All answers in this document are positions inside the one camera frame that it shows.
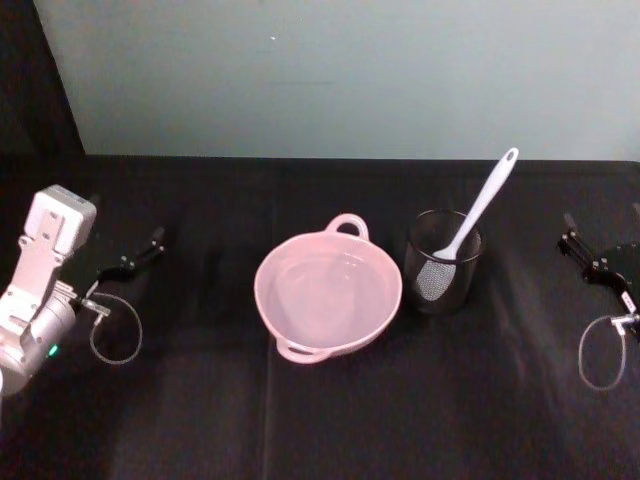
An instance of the bowl handle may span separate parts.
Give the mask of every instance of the bowl handle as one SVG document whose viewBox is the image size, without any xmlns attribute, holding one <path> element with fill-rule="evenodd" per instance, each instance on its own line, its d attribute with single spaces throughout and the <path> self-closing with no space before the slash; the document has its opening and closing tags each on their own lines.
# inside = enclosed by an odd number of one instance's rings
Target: bowl handle
<svg viewBox="0 0 640 480">
<path fill-rule="evenodd" d="M 367 228 L 367 224 L 364 223 L 364 220 L 353 213 L 343 213 L 342 215 L 338 215 L 336 218 L 331 220 L 331 223 L 327 225 L 325 229 L 327 232 L 337 232 L 340 226 L 345 223 L 350 223 L 354 225 L 358 229 L 358 236 L 360 238 L 364 238 L 365 240 L 369 240 L 369 229 Z"/>
<path fill-rule="evenodd" d="M 321 362 L 331 356 L 331 350 L 310 350 L 288 342 L 284 338 L 276 340 L 276 347 L 278 353 L 287 360 L 305 365 Z"/>
</svg>

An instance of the cable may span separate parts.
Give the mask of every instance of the cable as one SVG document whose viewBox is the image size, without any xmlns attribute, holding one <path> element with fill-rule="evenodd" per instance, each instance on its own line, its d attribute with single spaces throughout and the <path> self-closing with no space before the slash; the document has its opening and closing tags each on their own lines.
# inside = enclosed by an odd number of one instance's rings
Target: cable
<svg viewBox="0 0 640 480">
<path fill-rule="evenodd" d="M 138 345 L 136 346 L 136 349 L 134 350 L 134 352 L 131 355 L 129 355 L 127 358 L 125 358 L 123 360 L 113 360 L 111 358 L 107 358 L 107 357 L 105 357 L 104 355 L 102 355 L 98 351 L 98 349 L 96 348 L 96 344 L 95 344 L 96 330 L 98 328 L 98 325 L 100 325 L 100 322 L 101 322 L 101 320 L 103 318 L 103 317 L 98 317 L 98 319 L 93 324 L 93 328 L 91 329 L 91 335 L 89 335 L 89 344 L 91 345 L 91 351 L 93 352 L 93 354 L 96 357 L 98 357 L 100 360 L 102 360 L 107 365 L 121 366 L 121 365 L 125 365 L 125 364 L 131 362 L 134 358 L 136 358 L 138 356 L 138 354 L 140 353 L 140 349 L 142 348 L 142 333 L 143 333 L 142 332 L 142 321 L 140 320 L 140 316 L 138 316 L 138 312 L 136 312 L 136 309 L 133 308 L 131 306 L 131 304 L 129 302 L 127 302 L 124 298 L 118 297 L 117 295 L 111 295 L 110 293 L 93 292 L 93 290 L 90 290 L 90 291 L 91 291 L 91 295 L 102 296 L 102 297 L 105 297 L 105 298 L 110 298 L 112 300 L 118 300 L 118 301 L 122 302 L 133 313 L 133 316 L 136 319 L 136 324 L 138 325 L 138 332 L 139 332 Z"/>
<path fill-rule="evenodd" d="M 596 392 L 608 392 L 609 390 L 613 390 L 618 386 L 620 380 L 622 380 L 622 375 L 624 374 L 624 369 L 627 364 L 627 343 L 625 341 L 624 335 L 620 335 L 620 343 L 622 344 L 622 355 L 620 358 L 620 369 L 618 370 L 618 375 L 609 385 L 598 386 L 593 384 L 584 374 L 584 368 L 582 365 L 582 350 L 584 348 L 584 341 L 587 337 L 589 331 L 598 323 L 603 322 L 605 320 L 610 320 L 610 316 L 599 317 L 593 320 L 589 326 L 582 333 L 582 337 L 580 337 L 580 345 L 578 346 L 578 373 L 580 374 L 580 378 L 582 381 L 592 390 Z"/>
</svg>

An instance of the black tablecloth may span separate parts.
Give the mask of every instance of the black tablecloth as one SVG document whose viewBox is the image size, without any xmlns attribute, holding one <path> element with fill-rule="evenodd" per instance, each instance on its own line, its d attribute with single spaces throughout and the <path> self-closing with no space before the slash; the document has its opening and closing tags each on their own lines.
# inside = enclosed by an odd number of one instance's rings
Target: black tablecloth
<svg viewBox="0 0 640 480">
<path fill-rule="evenodd" d="M 602 249 L 640 238 L 633 163 L 520 162 L 481 219 L 487 250 L 467 303 L 427 318 L 403 304 L 383 335 L 315 366 L 276 352 L 253 276 L 277 244 L 362 216 L 399 264 L 420 211 L 467 210 L 492 162 L 193 158 L 3 159 L 0 280 L 33 194 L 101 197 L 63 280 L 135 248 L 158 225 L 167 253 L 126 285 L 142 352 L 114 368 L 78 325 L 3 402 L 1 478 L 640 478 L 640 354 L 606 394 L 578 377 L 594 318 L 623 313 L 555 244 L 570 212 Z M 586 369 L 605 382 L 619 340 L 599 328 Z"/>
</svg>

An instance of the label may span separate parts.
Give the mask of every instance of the label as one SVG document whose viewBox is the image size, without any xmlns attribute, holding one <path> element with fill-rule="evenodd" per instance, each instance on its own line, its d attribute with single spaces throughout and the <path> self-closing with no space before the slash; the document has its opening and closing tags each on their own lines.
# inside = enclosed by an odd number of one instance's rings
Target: label
<svg viewBox="0 0 640 480">
<path fill-rule="evenodd" d="M 622 297 L 622 301 L 624 302 L 624 304 L 629 309 L 629 313 L 636 313 L 636 304 L 633 303 L 633 300 L 631 300 L 631 295 L 629 295 L 629 292 L 622 292 L 622 295 L 620 296 Z"/>
</svg>

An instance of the white wall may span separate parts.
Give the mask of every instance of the white wall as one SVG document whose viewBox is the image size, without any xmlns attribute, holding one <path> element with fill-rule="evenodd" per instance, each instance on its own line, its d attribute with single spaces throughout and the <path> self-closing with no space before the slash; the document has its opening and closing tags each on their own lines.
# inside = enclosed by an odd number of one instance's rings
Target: white wall
<svg viewBox="0 0 640 480">
<path fill-rule="evenodd" d="M 640 160 L 638 0 L 36 0 L 88 153 Z"/>
</svg>

